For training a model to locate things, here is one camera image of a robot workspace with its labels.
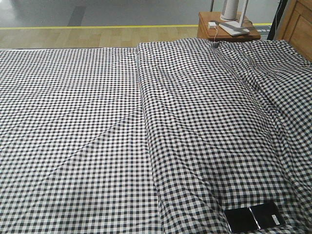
floor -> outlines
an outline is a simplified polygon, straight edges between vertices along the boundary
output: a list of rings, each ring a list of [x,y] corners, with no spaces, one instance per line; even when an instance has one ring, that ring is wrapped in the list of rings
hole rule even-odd
[[[249,0],[248,18],[259,27],[270,24],[278,1]],[[215,0],[214,11],[221,11],[223,2]],[[139,42],[196,37],[198,12],[208,11],[210,3],[211,0],[0,0],[0,48],[136,46]],[[267,30],[259,30],[265,39]]]

black and white checkered blanket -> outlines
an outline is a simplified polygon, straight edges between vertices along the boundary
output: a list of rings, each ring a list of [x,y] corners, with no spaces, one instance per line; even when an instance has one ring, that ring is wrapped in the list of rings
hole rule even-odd
[[[0,233],[157,233],[136,49],[0,56]]]
[[[273,200],[312,232],[312,66],[284,41],[138,46],[165,233],[230,233],[225,209]]]
[[[312,67],[286,42],[0,52],[0,233],[312,232]]]

white cable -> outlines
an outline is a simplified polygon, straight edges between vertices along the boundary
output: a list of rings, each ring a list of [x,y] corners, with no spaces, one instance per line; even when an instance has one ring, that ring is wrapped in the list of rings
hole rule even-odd
[[[217,29],[217,27],[215,27],[215,36],[214,36],[214,42],[215,42],[215,37],[216,37],[216,35],[218,34],[218,29]]]

white power adapter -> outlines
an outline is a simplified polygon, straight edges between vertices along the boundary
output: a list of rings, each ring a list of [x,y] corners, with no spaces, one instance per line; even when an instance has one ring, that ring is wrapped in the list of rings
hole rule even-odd
[[[214,29],[214,28],[216,28],[216,23],[215,23],[215,22],[208,22],[208,28],[209,28],[209,29]]]

wooden nightstand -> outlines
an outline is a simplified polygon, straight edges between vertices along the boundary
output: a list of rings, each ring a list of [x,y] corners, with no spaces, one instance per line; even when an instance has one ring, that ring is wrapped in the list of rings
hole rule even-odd
[[[243,26],[248,27],[248,29],[250,30],[249,34],[240,35],[240,36],[231,36],[226,31],[224,31],[221,27],[217,26],[218,34],[215,37],[216,30],[208,29],[208,22],[214,21],[216,22],[217,25],[219,23],[224,22],[220,19],[220,15],[221,15],[221,12],[200,12],[197,37],[212,40],[212,41],[215,38],[215,41],[226,40],[230,42],[244,42],[244,41],[260,39],[260,34],[253,27],[253,24],[250,21],[248,21],[246,17],[245,17],[245,22],[243,23]]]

